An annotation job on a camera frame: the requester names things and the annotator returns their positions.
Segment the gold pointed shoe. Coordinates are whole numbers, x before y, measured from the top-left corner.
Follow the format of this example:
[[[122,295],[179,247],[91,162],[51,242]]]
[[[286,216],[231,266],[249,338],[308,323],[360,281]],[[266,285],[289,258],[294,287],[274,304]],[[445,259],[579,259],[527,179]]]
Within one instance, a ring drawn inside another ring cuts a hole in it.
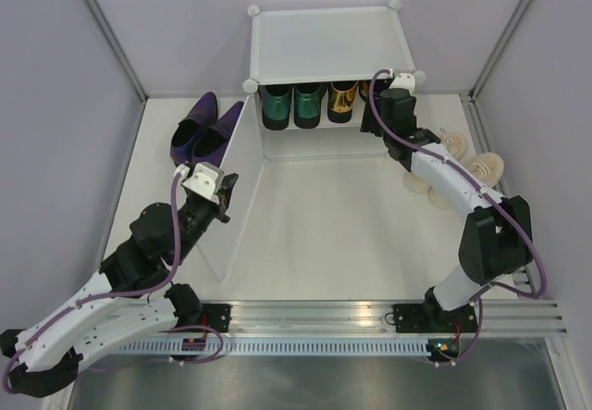
[[[370,83],[371,81],[360,81],[358,84],[358,93],[365,103],[370,94]]]
[[[329,84],[327,117],[331,122],[344,124],[352,119],[357,87],[358,81],[337,81]]]

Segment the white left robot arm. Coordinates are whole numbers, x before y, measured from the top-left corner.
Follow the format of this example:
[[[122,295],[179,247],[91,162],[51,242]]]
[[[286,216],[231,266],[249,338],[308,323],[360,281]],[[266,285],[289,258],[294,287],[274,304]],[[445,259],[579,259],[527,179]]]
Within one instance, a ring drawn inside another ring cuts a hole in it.
[[[238,179],[220,172],[177,173],[171,190],[185,191],[183,205],[146,206],[130,224],[130,237],[72,298],[28,329],[5,330],[5,392],[47,397],[106,355],[156,332],[199,331],[220,338],[222,329],[208,322],[192,287],[173,279],[211,223],[229,221]]]

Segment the white cabinet door panel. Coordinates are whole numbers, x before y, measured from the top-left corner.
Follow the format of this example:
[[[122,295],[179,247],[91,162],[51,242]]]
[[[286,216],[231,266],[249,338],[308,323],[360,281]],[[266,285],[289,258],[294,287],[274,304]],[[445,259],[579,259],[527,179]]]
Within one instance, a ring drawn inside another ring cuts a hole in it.
[[[262,139],[254,98],[245,99],[240,117],[222,160],[225,174],[236,173],[239,178],[231,192],[226,224],[214,220],[197,248],[218,281],[229,274],[237,257],[242,235],[249,218],[253,199],[264,166]]]

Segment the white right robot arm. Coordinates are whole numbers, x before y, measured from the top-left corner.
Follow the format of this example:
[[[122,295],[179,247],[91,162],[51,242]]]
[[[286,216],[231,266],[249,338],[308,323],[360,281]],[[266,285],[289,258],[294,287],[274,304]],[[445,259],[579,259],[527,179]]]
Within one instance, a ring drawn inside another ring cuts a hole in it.
[[[442,331],[498,278],[532,262],[530,207],[523,197],[508,198],[465,169],[436,134],[418,127],[415,105],[402,88],[371,91],[366,101],[388,155],[439,191],[463,221],[459,264],[423,301],[425,325]]]

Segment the gold pointed shoe front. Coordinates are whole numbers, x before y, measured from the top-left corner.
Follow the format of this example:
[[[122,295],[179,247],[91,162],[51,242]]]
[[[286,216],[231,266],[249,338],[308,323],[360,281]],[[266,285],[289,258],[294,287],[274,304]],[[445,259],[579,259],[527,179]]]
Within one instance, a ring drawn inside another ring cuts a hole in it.
[[[370,83],[371,81],[360,81],[358,84],[358,93],[365,103],[370,94]]]

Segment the purple loafer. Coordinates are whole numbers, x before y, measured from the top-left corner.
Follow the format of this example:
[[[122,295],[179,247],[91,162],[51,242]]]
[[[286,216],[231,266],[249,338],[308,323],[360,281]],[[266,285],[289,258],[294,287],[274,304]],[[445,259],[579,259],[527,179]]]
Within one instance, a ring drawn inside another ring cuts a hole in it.
[[[175,165],[191,160],[192,149],[206,129],[218,119],[218,100],[213,92],[205,93],[178,123],[171,142],[170,157]]]
[[[209,163],[218,168],[221,166],[243,107],[243,101],[235,103],[218,121],[206,128],[191,152],[194,165]]]

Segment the green loafer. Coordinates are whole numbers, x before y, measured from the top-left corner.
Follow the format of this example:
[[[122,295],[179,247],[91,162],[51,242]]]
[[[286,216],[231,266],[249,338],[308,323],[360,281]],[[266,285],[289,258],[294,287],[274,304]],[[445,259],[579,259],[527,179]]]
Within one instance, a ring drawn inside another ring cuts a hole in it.
[[[300,83],[294,86],[294,123],[300,129],[314,129],[320,123],[325,84]]]
[[[266,85],[259,88],[263,125],[269,130],[285,130],[290,122],[290,85]]]

